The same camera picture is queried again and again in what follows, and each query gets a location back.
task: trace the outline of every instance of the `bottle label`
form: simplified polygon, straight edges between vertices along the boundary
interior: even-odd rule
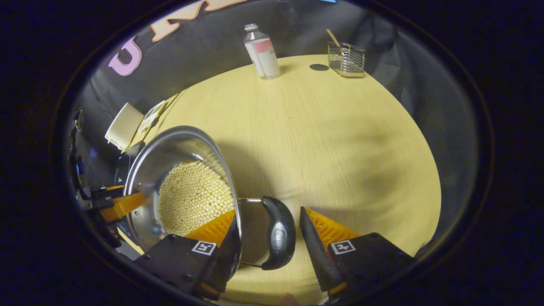
[[[276,53],[274,53],[274,47],[269,38],[251,41],[245,44],[245,47],[248,49],[251,61],[255,65],[259,76],[277,76],[280,74]]]

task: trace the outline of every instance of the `black fabric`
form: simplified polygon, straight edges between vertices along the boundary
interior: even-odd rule
[[[330,28],[339,41],[367,51],[366,70],[391,92],[422,130],[435,158],[442,210],[435,236],[462,212],[477,170],[477,137],[471,102],[451,73],[401,28],[349,2],[260,0],[204,11],[153,42],[150,26],[135,33],[143,55],[128,76],[108,67],[121,41],[92,75],[77,104],[90,117],[84,133],[104,156],[119,152],[104,134],[125,103],[146,113],[157,103],[217,74],[251,64],[243,45],[244,25],[256,22],[270,35],[278,57],[326,54]]]

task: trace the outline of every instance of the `white container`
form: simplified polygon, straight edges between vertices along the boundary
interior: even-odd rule
[[[280,66],[277,63],[276,53],[270,37],[260,31],[256,24],[245,26],[247,35],[244,44],[251,61],[255,65],[261,79],[273,79],[280,76]]]
[[[106,138],[108,143],[113,143],[117,146],[119,150],[126,150],[143,118],[144,115],[138,112],[132,105],[125,104],[121,111],[119,111],[119,114],[113,119],[104,138]]]

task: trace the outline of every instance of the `pink label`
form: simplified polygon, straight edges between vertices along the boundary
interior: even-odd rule
[[[272,41],[270,39],[256,42],[253,45],[255,46],[255,51],[257,51],[257,53],[268,52],[274,49],[274,47],[272,47]]]

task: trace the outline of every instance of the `wooden handle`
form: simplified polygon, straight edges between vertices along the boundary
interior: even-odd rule
[[[327,33],[332,38],[332,41],[335,42],[336,46],[340,48],[340,44],[338,43],[338,40],[336,39],[336,36],[331,32],[331,30],[327,29]]]

